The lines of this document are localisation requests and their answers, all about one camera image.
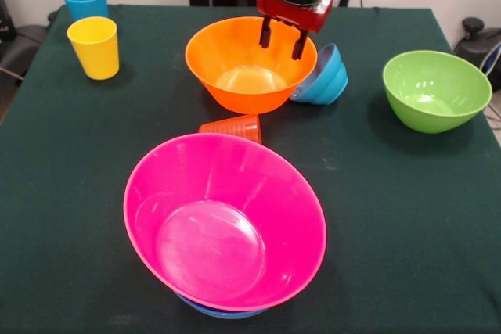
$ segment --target bowl rim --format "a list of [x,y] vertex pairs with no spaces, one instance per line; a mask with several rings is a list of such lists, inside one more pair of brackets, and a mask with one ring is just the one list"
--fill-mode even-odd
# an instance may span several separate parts
[[[402,101],[388,87],[387,82],[386,82],[386,71],[387,71],[389,65],[391,63],[393,63],[394,60],[396,60],[398,58],[401,58],[402,56],[407,56],[407,55],[421,55],[421,54],[424,54],[424,53],[426,53],[426,54],[432,54],[432,55],[439,55],[439,56],[447,56],[448,59],[454,59],[454,60],[460,61],[461,63],[466,64],[467,66],[470,66],[471,68],[473,68],[474,70],[476,70],[477,73],[479,73],[481,75],[482,81],[484,82],[484,84],[488,88],[489,95],[488,95],[487,100],[481,106],[479,106],[475,110],[471,110],[471,111],[468,111],[466,113],[459,113],[459,114],[455,113],[455,114],[451,114],[451,115],[444,115],[443,113],[435,113],[433,111],[422,110],[422,109],[419,109],[419,108],[417,108],[415,106],[411,106],[407,102]],[[402,53],[400,53],[400,54],[398,54],[396,56],[393,56],[384,65],[384,69],[383,69],[383,82],[384,82],[384,88],[387,90],[387,92],[389,92],[391,94],[391,96],[394,97],[395,99],[397,99],[401,104],[403,104],[404,106],[409,107],[410,109],[415,110],[415,111],[417,111],[419,113],[425,113],[427,115],[432,115],[434,117],[443,117],[443,118],[449,118],[449,119],[451,119],[451,118],[467,117],[467,116],[470,116],[470,115],[475,115],[476,113],[482,111],[491,102],[491,99],[492,99],[492,86],[491,86],[491,83],[488,80],[488,78],[484,75],[484,73],[481,70],[478,69],[478,67],[476,67],[475,65],[473,65],[470,62],[468,62],[465,59],[462,59],[462,58],[460,58],[458,56],[453,55],[452,53],[442,52],[442,51],[436,51],[436,50],[411,50],[411,51],[402,52]]]
[[[293,85],[288,85],[286,86],[285,88],[282,88],[280,90],[274,90],[274,91],[271,91],[271,92],[262,92],[262,93],[246,93],[246,92],[235,92],[233,90],[228,90],[228,89],[224,89],[224,88],[220,88],[212,83],[210,83],[209,81],[207,81],[206,79],[202,78],[199,74],[195,73],[195,70],[192,68],[191,64],[189,63],[189,60],[188,60],[188,49],[189,47],[191,46],[191,44],[193,43],[194,39],[198,36],[198,34],[202,33],[203,31],[205,31],[206,29],[208,29],[209,27],[213,27],[214,25],[217,25],[217,24],[220,24],[220,23],[228,23],[230,22],[230,20],[234,20],[234,19],[252,19],[252,20],[262,20],[262,16],[237,16],[237,17],[229,17],[227,19],[223,19],[223,20],[219,20],[219,21],[216,21],[214,23],[209,23],[208,25],[202,27],[199,31],[197,31],[188,41],[188,43],[186,44],[186,47],[185,47],[185,62],[186,62],[186,65],[188,66],[189,68],[189,71],[195,75],[196,78],[198,78],[203,84],[207,84],[209,85],[211,88],[215,88],[217,90],[221,90],[223,92],[227,92],[227,93],[231,93],[231,94],[240,94],[240,95],[267,95],[267,94],[273,94],[273,93],[280,93],[280,92],[287,92],[289,90],[291,90],[292,88],[296,88],[297,86],[299,86],[304,80],[306,80],[310,74],[312,74],[313,70],[315,69],[316,67],[316,64],[317,64],[317,61],[319,59],[319,53],[316,49],[316,45],[315,45],[315,42],[310,38],[310,37],[307,37],[306,38],[306,44],[311,44],[313,46],[313,52],[315,53],[315,63],[312,64],[312,67],[311,69],[308,71],[308,73],[305,75],[305,78],[303,78],[302,80],[299,80],[299,82],[297,82],[296,84],[293,84]],[[279,21],[277,20],[274,20],[272,19],[271,20],[271,23],[279,23]]]
[[[305,184],[306,189],[308,190],[308,194],[312,197],[312,203],[315,205],[315,209],[319,213],[319,219],[322,222],[322,249],[319,252],[319,257],[314,263],[314,266],[312,268],[311,274],[306,278],[294,291],[291,293],[287,294],[284,297],[281,297],[279,299],[272,299],[268,303],[260,303],[260,304],[254,304],[246,307],[234,307],[234,306],[227,306],[227,305],[221,305],[221,304],[216,304],[216,303],[211,303],[204,301],[202,299],[198,299],[195,296],[192,296],[191,294],[178,289],[174,285],[172,285],[167,279],[162,277],[160,273],[158,273],[147,261],[147,259],[142,255],[142,253],[139,250],[139,246],[135,238],[132,236],[132,230],[131,230],[131,225],[129,223],[129,218],[127,215],[127,207],[128,207],[128,195],[129,192],[131,191],[131,184],[134,176],[137,174],[138,169],[146,162],[150,156],[154,155],[157,153],[157,151],[161,148],[164,148],[167,144],[171,143],[176,143],[182,140],[190,139],[190,138],[227,138],[231,139],[234,142],[239,142],[242,144],[247,144],[251,148],[256,148],[256,149],[261,149],[265,151],[265,153],[269,153],[273,155],[274,157],[278,158],[279,160],[282,160],[286,165],[288,165],[291,170],[298,176],[298,178]],[[195,303],[204,305],[206,307],[211,307],[223,311],[260,311],[263,309],[268,309],[270,307],[274,307],[276,305],[279,305],[281,303],[284,303],[290,299],[292,299],[294,296],[296,296],[298,293],[300,293],[302,290],[304,290],[309,283],[313,280],[313,278],[317,275],[319,272],[320,267],[322,266],[323,259],[325,257],[326,253],[326,248],[327,248],[327,223],[326,223],[326,217],[323,212],[322,205],[320,204],[319,198],[316,195],[315,191],[313,190],[313,187],[309,184],[309,182],[306,180],[306,178],[303,176],[301,172],[288,160],[283,158],[281,155],[278,153],[274,152],[273,150],[267,148],[266,146],[263,146],[261,144],[258,144],[254,141],[248,140],[246,138],[242,138],[239,136],[234,136],[234,135],[224,135],[224,134],[218,134],[218,133],[193,133],[193,134],[188,134],[188,135],[182,135],[178,136],[175,138],[171,138],[165,142],[162,142],[161,144],[155,146],[153,149],[151,149],[148,153],[146,153],[140,160],[139,162],[135,165],[134,169],[132,170],[131,174],[128,177],[127,180],[127,185],[125,186],[125,191],[124,191],[124,201],[123,201],[123,215],[124,215],[124,223],[125,223],[125,229],[127,230],[127,236],[132,244],[132,247],[134,248],[134,251],[137,253],[141,261],[146,265],[146,267],[150,270],[153,275],[155,275],[162,283],[164,283],[167,287],[172,289],[174,292],[179,293],[183,295],[185,298],[190,299],[194,301]]]

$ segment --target green cloth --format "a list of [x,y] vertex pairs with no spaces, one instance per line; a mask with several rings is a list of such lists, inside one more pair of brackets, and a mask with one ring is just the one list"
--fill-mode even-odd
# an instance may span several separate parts
[[201,27],[248,14],[111,6],[121,71],[97,82],[61,10],[0,127],[0,332],[499,332],[500,149],[482,115],[422,135],[384,96],[392,56],[449,51],[425,9],[335,9],[312,38],[337,44],[346,91],[332,106],[289,102],[261,116],[264,144],[309,180],[326,214],[326,258],[305,291],[225,321],[142,264],[122,218],[128,176],[160,142],[234,116],[189,72],[184,49]]

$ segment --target blue bowl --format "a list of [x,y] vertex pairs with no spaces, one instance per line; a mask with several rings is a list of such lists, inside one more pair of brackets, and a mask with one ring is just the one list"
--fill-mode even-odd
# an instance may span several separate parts
[[313,72],[292,93],[290,100],[314,105],[329,105],[348,85],[346,67],[335,44],[319,51]]
[[255,316],[256,314],[260,314],[266,309],[260,310],[260,311],[248,311],[248,312],[234,312],[234,311],[223,311],[221,309],[214,309],[214,308],[209,308],[205,307],[202,304],[195,303],[192,300],[186,299],[184,296],[179,295],[178,293],[175,293],[179,299],[190,305],[191,307],[195,308],[197,311],[207,314],[211,317],[216,317],[216,318],[224,318],[227,320],[238,320],[241,318],[249,318],[252,316]]

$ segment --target pink bowl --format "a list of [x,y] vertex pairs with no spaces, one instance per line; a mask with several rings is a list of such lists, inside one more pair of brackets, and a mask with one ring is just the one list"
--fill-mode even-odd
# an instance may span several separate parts
[[326,249],[322,207],[284,158],[231,135],[174,138],[147,153],[125,189],[142,262],[208,307],[256,311],[298,294]]

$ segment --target green bowl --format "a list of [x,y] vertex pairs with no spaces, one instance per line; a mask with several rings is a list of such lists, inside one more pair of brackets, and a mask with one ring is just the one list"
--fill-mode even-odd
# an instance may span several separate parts
[[440,133],[466,123],[488,105],[492,88],[473,64],[438,51],[404,52],[383,70],[391,108],[407,127]]

